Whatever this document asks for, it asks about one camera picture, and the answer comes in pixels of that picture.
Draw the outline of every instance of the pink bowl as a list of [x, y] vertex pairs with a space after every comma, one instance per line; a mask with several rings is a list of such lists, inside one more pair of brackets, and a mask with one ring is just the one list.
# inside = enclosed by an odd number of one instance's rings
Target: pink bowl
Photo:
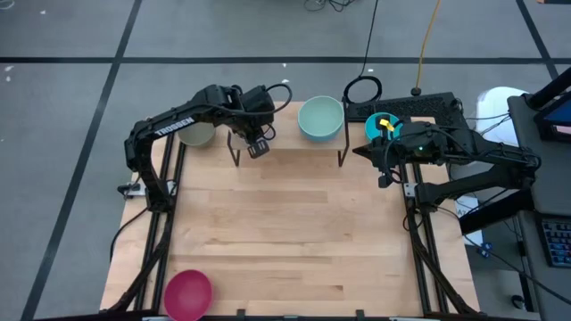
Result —
[[164, 308], [175, 321], [196, 321], [212, 304], [212, 284], [197, 270], [178, 273], [164, 291]]

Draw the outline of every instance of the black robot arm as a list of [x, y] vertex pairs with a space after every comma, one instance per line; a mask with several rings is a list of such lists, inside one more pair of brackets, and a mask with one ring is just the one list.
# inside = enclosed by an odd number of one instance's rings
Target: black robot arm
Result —
[[433, 208], [446, 198], [490, 187], [522, 189], [534, 182], [541, 159], [526, 148], [499, 144], [483, 139], [467, 128], [440, 127], [429, 122], [404, 123], [400, 135], [392, 140], [375, 138], [371, 144], [353, 149], [379, 168], [379, 187], [401, 183], [393, 170], [400, 162], [436, 164], [468, 164], [481, 161], [493, 164], [487, 172], [453, 180], [444, 184], [421, 183], [415, 186], [419, 208]]
[[[269, 90], [277, 86], [289, 92], [289, 98], [278, 109], [269, 95]], [[224, 124], [250, 145], [248, 152], [252, 158], [257, 158], [269, 150], [263, 140], [262, 126], [272, 123], [274, 113], [286, 107], [291, 99], [292, 91], [285, 84], [269, 88], [257, 86], [246, 93], [239, 86], [210, 85], [196, 93], [189, 102], [138, 121], [125, 141], [125, 157], [127, 166], [138, 172], [145, 183], [148, 209], [167, 211], [172, 207], [167, 182], [158, 178], [151, 162], [155, 140], [199, 122], [211, 123], [215, 127]]]

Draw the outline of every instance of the wooden table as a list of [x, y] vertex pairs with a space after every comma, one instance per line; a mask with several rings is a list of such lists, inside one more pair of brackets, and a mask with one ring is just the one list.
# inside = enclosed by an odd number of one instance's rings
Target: wooden table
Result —
[[[187, 148], [165, 284], [180, 271], [203, 271], [214, 286], [209, 315], [246, 309], [247, 315], [354, 316], [364, 309], [372, 317], [421, 316], [410, 236], [401, 226], [401, 187], [379, 189], [377, 169], [352, 153], [339, 168], [331, 150], [335, 142], [320, 150], [301, 140], [294, 106], [276, 116], [273, 150], [257, 160], [243, 157], [239, 168], [228, 154], [224, 127], [217, 128], [211, 148]], [[280, 121], [295, 126], [284, 128]], [[363, 126], [350, 124], [352, 148], [366, 143]], [[153, 147], [156, 168], [164, 144]], [[422, 174], [426, 182], [447, 179], [444, 167], [423, 166]], [[143, 198], [127, 201], [121, 224], [144, 206]], [[452, 201], [443, 207], [454, 210]], [[141, 268], [150, 217], [117, 241], [102, 308], [121, 296]], [[442, 271], [478, 309], [458, 221], [441, 212], [432, 221]], [[438, 310], [427, 269], [426, 278], [432, 310]], [[146, 308], [153, 284], [154, 273]]]

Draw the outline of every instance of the light blue bowl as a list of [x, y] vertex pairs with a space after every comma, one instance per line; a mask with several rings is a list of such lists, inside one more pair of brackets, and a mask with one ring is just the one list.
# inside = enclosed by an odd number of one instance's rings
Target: light blue bowl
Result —
[[[378, 112], [378, 113], [374, 113], [372, 115], [370, 115], [367, 118], [367, 121], [365, 121], [365, 136], [367, 137], [367, 141], [370, 143], [374, 138], [377, 138], [379, 136], [381, 136], [383, 133], [381, 133], [380, 130], [377, 129], [377, 125], [375, 124], [375, 119], [378, 116], [385, 116], [388, 115], [390, 117], [390, 122], [391, 125], [394, 126], [394, 124], [396, 124], [397, 121], [399, 121], [399, 118], [388, 113], [388, 112]], [[393, 132], [393, 137], [397, 137], [398, 135], [401, 134], [401, 127], [402, 124], [400, 124], [397, 128], [394, 129]]]
[[343, 122], [343, 106], [329, 96], [311, 98], [297, 114], [300, 130], [313, 142], [332, 140], [343, 127]]

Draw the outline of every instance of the yellow cable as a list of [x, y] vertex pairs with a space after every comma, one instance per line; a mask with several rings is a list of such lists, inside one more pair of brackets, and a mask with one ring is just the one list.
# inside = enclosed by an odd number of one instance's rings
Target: yellow cable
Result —
[[422, 75], [422, 60], [425, 58], [426, 41], [428, 40], [428, 35], [430, 35], [430, 30], [432, 30], [432, 25], [434, 24], [434, 20], [436, 19], [436, 13], [438, 12], [438, 7], [440, 7], [440, 1], [441, 0], [436, 1], [436, 7], [432, 12], [432, 18], [430, 19], [430, 24], [428, 25], [428, 30], [426, 31], [425, 34], [425, 40], [422, 42], [422, 49], [420, 50], [420, 59], [418, 60], [418, 74], [417, 74], [416, 88], [418, 88], [418, 85], [420, 85], [420, 76]]

